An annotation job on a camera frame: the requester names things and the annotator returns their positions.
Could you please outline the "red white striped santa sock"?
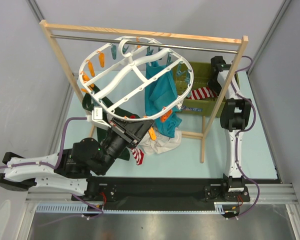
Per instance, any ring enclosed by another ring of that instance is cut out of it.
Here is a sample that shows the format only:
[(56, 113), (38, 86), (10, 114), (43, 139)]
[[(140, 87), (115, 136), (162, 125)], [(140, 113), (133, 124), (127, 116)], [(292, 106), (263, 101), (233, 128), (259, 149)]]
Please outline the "red white striped santa sock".
[(133, 158), (136, 161), (136, 165), (140, 166), (144, 160), (144, 155), (145, 155), (144, 152), (138, 147), (131, 148), (130, 150), (131, 150)]

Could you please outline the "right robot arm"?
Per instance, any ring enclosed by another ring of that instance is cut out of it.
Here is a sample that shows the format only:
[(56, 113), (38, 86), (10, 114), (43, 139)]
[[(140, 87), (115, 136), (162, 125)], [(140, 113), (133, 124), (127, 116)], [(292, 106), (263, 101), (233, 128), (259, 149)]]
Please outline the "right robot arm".
[(251, 103), (240, 97), (241, 91), (233, 77), (225, 93), (225, 103), (220, 115), (220, 126), (225, 131), (226, 167), (222, 184), (215, 194), (224, 201), (236, 201), (248, 192), (242, 174), (242, 138), (249, 123)]

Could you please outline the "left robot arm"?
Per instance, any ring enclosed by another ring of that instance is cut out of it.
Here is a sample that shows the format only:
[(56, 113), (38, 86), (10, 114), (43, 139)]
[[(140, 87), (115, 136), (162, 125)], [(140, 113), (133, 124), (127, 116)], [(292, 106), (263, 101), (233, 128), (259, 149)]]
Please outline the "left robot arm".
[(100, 187), (93, 175), (105, 176), (125, 149), (135, 149), (151, 130), (154, 121), (121, 120), (107, 122), (106, 136), (101, 142), (87, 137), (65, 149), (65, 134), (60, 150), (42, 157), (24, 158), (6, 152), (0, 166), (0, 187), (15, 192), (32, 188), (51, 188), (75, 196), (95, 200)]

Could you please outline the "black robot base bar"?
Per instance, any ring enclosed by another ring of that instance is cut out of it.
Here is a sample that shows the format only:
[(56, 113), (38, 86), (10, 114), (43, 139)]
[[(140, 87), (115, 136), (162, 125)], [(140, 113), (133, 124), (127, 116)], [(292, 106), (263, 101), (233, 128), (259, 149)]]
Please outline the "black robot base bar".
[(223, 178), (91, 176), (87, 179), (87, 189), (81, 198), (85, 201), (101, 199), (115, 202), (126, 197), (194, 198), (206, 202), (250, 201), (245, 179), (226, 176)]

